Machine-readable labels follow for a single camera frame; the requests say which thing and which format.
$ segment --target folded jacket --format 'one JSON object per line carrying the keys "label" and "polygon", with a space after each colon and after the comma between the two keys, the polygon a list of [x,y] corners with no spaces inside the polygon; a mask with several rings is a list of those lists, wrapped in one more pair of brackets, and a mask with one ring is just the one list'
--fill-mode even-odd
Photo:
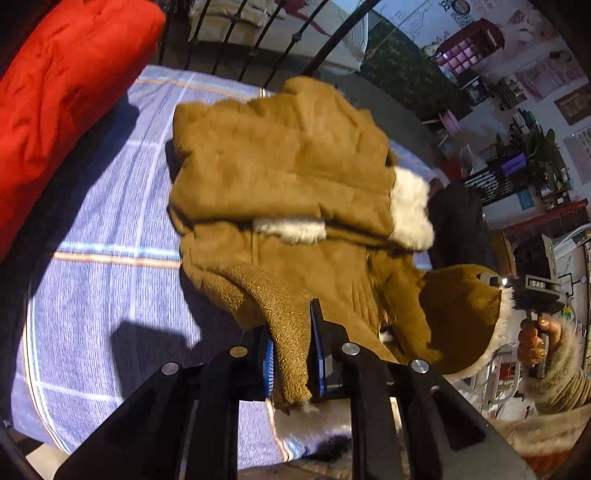
{"label": "folded jacket", "polygon": [[490,271],[477,265],[414,267],[412,252],[433,241],[428,185],[395,165],[369,112],[330,85],[298,77],[270,98],[181,104],[173,143],[183,269],[243,328],[269,325],[288,404],[311,397],[314,297],[384,360],[468,376],[505,343],[510,291],[480,281]]}

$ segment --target human hand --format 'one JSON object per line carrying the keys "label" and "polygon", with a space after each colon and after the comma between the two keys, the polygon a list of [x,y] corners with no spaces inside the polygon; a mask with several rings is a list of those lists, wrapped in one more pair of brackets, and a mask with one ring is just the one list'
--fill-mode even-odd
{"label": "human hand", "polygon": [[539,363],[546,355],[544,342],[538,336],[538,330],[548,334],[548,354],[553,353],[560,344],[561,326],[557,320],[540,317],[537,325],[531,320],[521,322],[521,331],[519,332],[519,348],[517,358],[528,365]]}

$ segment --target pink round object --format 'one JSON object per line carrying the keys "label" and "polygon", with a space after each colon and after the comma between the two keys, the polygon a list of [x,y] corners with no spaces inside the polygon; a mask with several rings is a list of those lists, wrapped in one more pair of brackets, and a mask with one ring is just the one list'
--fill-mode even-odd
{"label": "pink round object", "polygon": [[455,135],[458,132],[462,131],[462,128],[460,127],[460,124],[457,121],[457,118],[449,110],[440,113],[439,120],[441,120],[443,126],[449,132],[450,135]]}

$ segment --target metal screw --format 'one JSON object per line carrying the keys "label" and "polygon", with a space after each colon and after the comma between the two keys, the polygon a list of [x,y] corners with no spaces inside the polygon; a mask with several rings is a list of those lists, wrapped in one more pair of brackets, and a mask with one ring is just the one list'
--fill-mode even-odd
{"label": "metal screw", "polygon": [[230,355],[232,355],[234,358],[243,357],[247,353],[248,350],[246,349],[246,347],[243,347],[242,345],[233,346],[232,348],[230,348]]}
{"label": "metal screw", "polygon": [[357,343],[343,343],[343,346],[340,348],[345,355],[357,355],[360,351],[359,345]]}
{"label": "metal screw", "polygon": [[170,375],[174,375],[176,372],[178,372],[179,366],[178,364],[174,363],[174,362],[168,362],[167,364],[164,364],[162,366],[162,368],[160,369],[160,371],[167,376]]}
{"label": "metal screw", "polygon": [[417,373],[424,374],[429,371],[429,364],[425,360],[413,360],[410,362],[410,368]]}

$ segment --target floor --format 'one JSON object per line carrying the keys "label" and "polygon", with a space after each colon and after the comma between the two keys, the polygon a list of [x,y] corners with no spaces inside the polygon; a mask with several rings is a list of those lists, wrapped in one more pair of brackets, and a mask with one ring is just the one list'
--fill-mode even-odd
{"label": "floor", "polygon": [[[164,53],[163,65],[182,69],[187,58],[188,25],[182,22],[173,22],[170,28],[167,47]],[[152,58],[151,63],[158,63],[158,50]],[[212,57],[192,55],[189,70],[196,72],[211,72],[213,64]],[[290,77],[296,76],[303,69],[306,62],[302,59],[288,59],[274,77],[268,89],[280,91],[283,83]],[[242,61],[238,59],[222,60],[216,74],[226,78],[235,79],[242,68]],[[244,79],[244,83],[262,85],[269,75],[267,67],[252,65]],[[438,158],[437,141],[433,134],[421,121],[411,112],[402,107],[392,97],[375,87],[367,80],[353,74],[337,75],[332,72],[321,70],[317,77],[322,81],[337,86],[358,108],[370,110],[375,123],[386,134],[405,148],[412,151],[421,158],[427,165],[435,166]],[[49,445],[42,445],[37,450],[27,455],[27,459],[45,480],[52,480],[59,466],[66,460],[67,455],[62,451]],[[242,471],[239,478],[248,480],[322,480],[328,478],[324,472],[307,472],[292,465],[278,465],[273,468],[249,469]]]}

